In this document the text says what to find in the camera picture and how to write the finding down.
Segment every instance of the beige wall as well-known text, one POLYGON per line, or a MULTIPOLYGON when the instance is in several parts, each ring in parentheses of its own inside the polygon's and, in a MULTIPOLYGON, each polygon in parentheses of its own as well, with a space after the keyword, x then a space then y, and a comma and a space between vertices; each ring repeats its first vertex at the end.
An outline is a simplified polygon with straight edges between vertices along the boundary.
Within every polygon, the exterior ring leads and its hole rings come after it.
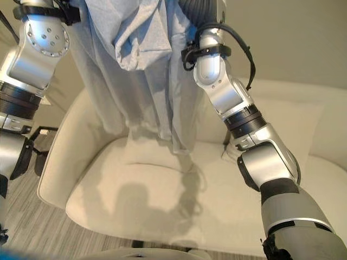
MULTIPOLYGON (((226 0, 227 23, 251 46, 256 78, 347 88, 346 0, 226 0)), ((234 74, 249 64, 235 42, 234 74)))

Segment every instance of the chair armrest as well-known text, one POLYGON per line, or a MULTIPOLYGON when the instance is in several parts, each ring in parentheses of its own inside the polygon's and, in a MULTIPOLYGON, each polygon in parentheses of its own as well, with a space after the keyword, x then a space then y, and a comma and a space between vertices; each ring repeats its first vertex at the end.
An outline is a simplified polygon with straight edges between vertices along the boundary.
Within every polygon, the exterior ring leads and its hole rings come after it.
POLYGON ((83 89, 55 136, 38 184, 38 197, 65 209, 73 188, 88 165, 117 137, 120 136, 105 131, 87 91, 83 89))

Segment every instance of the striped carpet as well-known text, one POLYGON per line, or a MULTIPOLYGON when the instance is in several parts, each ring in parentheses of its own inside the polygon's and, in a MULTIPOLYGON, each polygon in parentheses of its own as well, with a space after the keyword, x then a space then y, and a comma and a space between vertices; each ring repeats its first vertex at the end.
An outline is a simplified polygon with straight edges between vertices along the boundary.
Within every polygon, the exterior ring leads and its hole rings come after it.
MULTIPOLYGON (((39 150, 47 150, 55 133, 40 135, 35 141, 39 150)), ((21 252, 40 259, 75 259, 95 252, 130 247, 132 241, 110 237, 86 230, 65 212, 40 201, 36 195, 39 177, 34 173, 36 155, 31 159, 25 175, 10 182, 8 191, 9 211, 6 228, 9 240, 4 250, 21 252)), ((149 248, 173 248, 163 244, 145 243, 149 248)), ((265 258, 212 252, 215 260, 261 260, 265 258)))

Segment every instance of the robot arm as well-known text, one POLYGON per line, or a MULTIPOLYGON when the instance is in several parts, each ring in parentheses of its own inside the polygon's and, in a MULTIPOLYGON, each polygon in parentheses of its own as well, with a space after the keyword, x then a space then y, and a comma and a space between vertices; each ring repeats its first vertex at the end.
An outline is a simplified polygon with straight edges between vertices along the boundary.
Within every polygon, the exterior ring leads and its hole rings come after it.
POLYGON ((196 44, 182 51, 183 62, 193 64, 187 70, 194 68, 196 84, 207 93, 235 139, 237 149, 243 152, 237 164, 246 184, 261 193, 261 213, 267 237, 263 246, 267 258, 347 259, 344 243, 314 199, 299 186, 300 168, 294 155, 271 124, 264 120, 247 92, 254 74, 245 88, 230 73, 225 59, 230 51, 225 51, 222 37, 227 26, 221 25, 225 2, 210 1, 217 6, 211 10, 217 13, 202 13, 195 17, 192 17, 189 1, 179 3, 195 26, 206 28, 198 29, 196 44))
MULTIPOLYGON (((55 67, 69 48, 69 36, 61 21, 79 21, 78 9, 67 3, 54 8, 52 0, 21 0, 14 9, 22 20, 20 41, 0 68, 0 209, 4 213, 8 181, 29 165, 33 141, 33 117, 49 87, 55 67)), ((6 242, 4 216, 0 214, 0 245, 6 242)))

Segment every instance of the light blue cloth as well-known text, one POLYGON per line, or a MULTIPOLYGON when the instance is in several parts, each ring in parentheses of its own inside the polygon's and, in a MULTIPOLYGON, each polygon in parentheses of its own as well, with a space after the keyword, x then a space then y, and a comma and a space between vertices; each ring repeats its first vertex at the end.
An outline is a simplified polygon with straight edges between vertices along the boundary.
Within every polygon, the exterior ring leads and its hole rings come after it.
POLYGON ((150 131, 191 151, 202 91, 185 71, 181 50, 195 28, 178 0, 71 1, 81 10, 72 54, 107 131, 150 131))

